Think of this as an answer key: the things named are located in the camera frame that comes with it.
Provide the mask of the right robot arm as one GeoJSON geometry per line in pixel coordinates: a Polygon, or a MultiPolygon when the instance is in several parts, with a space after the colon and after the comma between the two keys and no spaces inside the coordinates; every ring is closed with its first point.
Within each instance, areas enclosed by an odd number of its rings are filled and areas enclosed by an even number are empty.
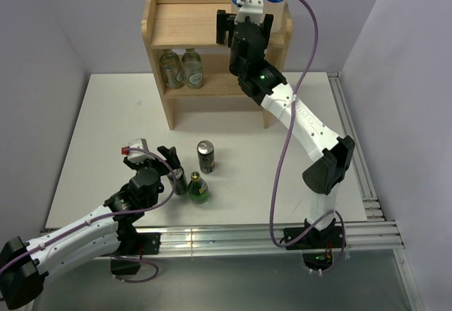
{"type": "Polygon", "coordinates": [[[219,10],[216,42],[230,48],[230,73],[238,78],[242,91],[270,112],[304,147],[312,164],[302,173],[305,185],[314,193],[305,220],[306,239],[321,247],[335,225],[338,185],[350,167],[355,142],[329,129],[296,95],[286,78],[265,58],[273,17],[253,20],[219,10]]]}

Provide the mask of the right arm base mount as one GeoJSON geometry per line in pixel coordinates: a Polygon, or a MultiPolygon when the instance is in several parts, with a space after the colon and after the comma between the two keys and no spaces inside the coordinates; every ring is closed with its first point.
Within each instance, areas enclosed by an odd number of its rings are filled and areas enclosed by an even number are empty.
{"type": "Polygon", "coordinates": [[[344,257],[346,245],[343,228],[333,226],[322,231],[313,228],[301,240],[285,249],[300,251],[307,270],[321,275],[325,270],[334,267],[337,259],[344,257]]]}

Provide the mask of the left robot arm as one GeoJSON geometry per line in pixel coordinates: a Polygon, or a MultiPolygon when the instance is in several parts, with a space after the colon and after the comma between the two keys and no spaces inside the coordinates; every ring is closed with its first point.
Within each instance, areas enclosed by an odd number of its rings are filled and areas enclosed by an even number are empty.
{"type": "Polygon", "coordinates": [[[175,147],[146,146],[121,150],[135,175],[94,211],[52,233],[24,241],[10,239],[1,248],[1,301],[9,310],[32,302],[47,279],[64,274],[91,259],[129,254],[138,244],[134,223],[162,206],[162,177],[174,175],[181,163],[175,147]]]}

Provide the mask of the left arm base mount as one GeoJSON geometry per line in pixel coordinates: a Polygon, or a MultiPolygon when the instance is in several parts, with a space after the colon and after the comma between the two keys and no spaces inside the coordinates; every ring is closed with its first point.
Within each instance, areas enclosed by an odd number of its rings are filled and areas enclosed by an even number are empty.
{"type": "Polygon", "coordinates": [[[144,264],[141,260],[145,255],[156,255],[160,248],[160,233],[138,233],[130,241],[120,245],[119,249],[112,254],[110,258],[110,271],[114,276],[128,278],[135,276],[144,264]],[[130,262],[117,257],[137,257],[138,262],[130,262]]]}

